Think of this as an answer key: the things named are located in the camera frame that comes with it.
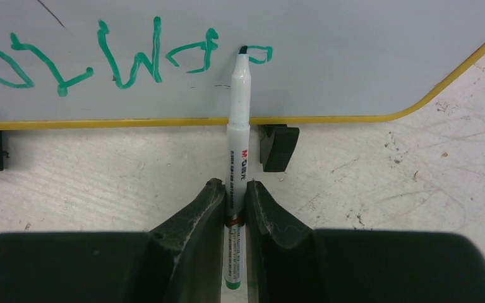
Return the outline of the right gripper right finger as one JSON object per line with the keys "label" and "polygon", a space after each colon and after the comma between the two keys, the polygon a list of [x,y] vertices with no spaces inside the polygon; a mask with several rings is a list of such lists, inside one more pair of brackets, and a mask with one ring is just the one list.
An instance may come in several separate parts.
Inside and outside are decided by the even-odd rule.
{"label": "right gripper right finger", "polygon": [[312,229],[248,183],[250,302],[485,302],[485,259],[443,232]]}

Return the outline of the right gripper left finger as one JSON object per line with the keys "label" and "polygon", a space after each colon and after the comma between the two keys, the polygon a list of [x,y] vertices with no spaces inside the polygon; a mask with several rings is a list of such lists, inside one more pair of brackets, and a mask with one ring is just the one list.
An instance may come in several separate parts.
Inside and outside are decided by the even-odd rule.
{"label": "right gripper left finger", "polygon": [[219,302],[225,187],[147,232],[0,234],[0,302]]}

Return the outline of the white marker pen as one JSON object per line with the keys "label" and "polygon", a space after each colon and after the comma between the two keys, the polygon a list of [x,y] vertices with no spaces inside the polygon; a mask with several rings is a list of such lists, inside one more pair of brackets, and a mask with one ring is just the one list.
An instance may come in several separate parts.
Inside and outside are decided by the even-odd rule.
{"label": "white marker pen", "polygon": [[244,200],[248,181],[249,113],[251,73],[248,46],[239,49],[231,78],[229,122],[227,123],[228,171],[225,179],[227,206],[227,255],[224,280],[226,287],[236,290],[241,285],[244,268]]}

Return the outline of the yellow framed whiteboard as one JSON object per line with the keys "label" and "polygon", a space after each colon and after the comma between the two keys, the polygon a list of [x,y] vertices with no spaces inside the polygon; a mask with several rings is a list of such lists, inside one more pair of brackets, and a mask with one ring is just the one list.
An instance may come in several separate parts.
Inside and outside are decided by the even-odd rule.
{"label": "yellow framed whiteboard", "polygon": [[384,122],[485,54],[485,1],[0,1],[0,130]]}

